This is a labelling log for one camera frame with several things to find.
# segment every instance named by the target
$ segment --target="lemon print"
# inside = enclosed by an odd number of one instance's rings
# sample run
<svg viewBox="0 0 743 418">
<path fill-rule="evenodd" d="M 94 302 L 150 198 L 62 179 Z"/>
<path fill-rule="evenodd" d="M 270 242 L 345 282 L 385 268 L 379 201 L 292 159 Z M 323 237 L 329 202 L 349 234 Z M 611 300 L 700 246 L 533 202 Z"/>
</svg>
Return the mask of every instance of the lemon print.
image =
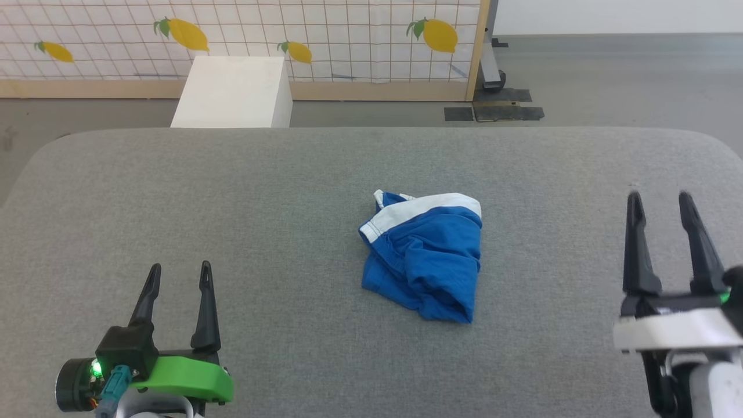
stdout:
<svg viewBox="0 0 743 418">
<path fill-rule="evenodd" d="M 305 64 L 312 63 L 312 52 L 310 48 L 300 44 L 299 42 L 281 42 L 276 46 L 276 49 L 281 48 L 282 51 L 289 51 L 289 56 L 294 58 L 297 62 L 303 62 Z"/>
<path fill-rule="evenodd" d="M 432 50 L 454 54 L 454 48 L 457 46 L 457 31 L 452 28 L 452 25 L 437 19 L 423 18 L 417 22 L 410 22 L 405 34 L 409 34 L 411 28 L 416 39 L 420 39 L 421 33 L 423 34 L 426 45 Z"/>
<path fill-rule="evenodd" d="M 160 32 L 165 35 L 166 38 L 172 33 L 173 39 L 188 49 L 194 51 L 209 50 L 209 40 L 207 39 L 207 36 L 204 35 L 204 32 L 202 32 L 198 26 L 186 22 L 185 20 L 165 18 L 156 21 L 153 24 L 152 29 L 155 30 L 155 33 L 160 29 Z"/>
<path fill-rule="evenodd" d="M 75 60 L 72 59 L 72 54 L 70 54 L 70 51 L 67 51 L 67 48 L 59 44 L 55 44 L 54 42 L 37 42 L 33 44 L 33 49 L 38 49 L 41 52 L 48 53 L 55 60 L 59 60 L 62 62 L 75 62 Z"/>
</svg>

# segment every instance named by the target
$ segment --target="gray fabric surface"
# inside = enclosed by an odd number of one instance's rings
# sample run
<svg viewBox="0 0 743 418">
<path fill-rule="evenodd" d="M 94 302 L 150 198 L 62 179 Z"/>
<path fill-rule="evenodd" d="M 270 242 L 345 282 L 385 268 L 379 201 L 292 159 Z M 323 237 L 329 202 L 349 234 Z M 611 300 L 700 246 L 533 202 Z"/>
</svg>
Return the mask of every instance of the gray fabric surface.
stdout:
<svg viewBox="0 0 743 418">
<path fill-rule="evenodd" d="M 357 227 L 381 188 L 482 204 L 474 324 L 426 322 L 361 289 Z M 648 129 L 143 129 L 71 135 L 0 213 L 0 404 L 51 417 L 59 367 L 125 324 L 162 263 L 155 343 L 186 348 L 214 269 L 235 402 L 211 417 L 653 417 L 639 356 L 611 341 L 627 193 L 667 289 L 691 275 L 694 196 L 743 261 L 743 164 Z"/>
</svg>

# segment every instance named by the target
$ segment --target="gray floor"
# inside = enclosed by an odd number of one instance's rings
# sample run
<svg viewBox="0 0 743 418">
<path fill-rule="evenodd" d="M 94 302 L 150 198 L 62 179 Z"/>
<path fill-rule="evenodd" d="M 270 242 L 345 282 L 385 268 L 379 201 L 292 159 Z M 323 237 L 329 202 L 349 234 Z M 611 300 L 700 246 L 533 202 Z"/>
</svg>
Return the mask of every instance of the gray floor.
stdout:
<svg viewBox="0 0 743 418">
<path fill-rule="evenodd" d="M 501 39 L 507 85 L 530 89 L 540 122 L 446 122 L 464 103 L 297 102 L 292 126 L 644 126 L 707 133 L 743 155 L 743 36 Z M 176 100 L 0 100 L 0 205 L 59 136 L 168 126 Z"/>
</svg>

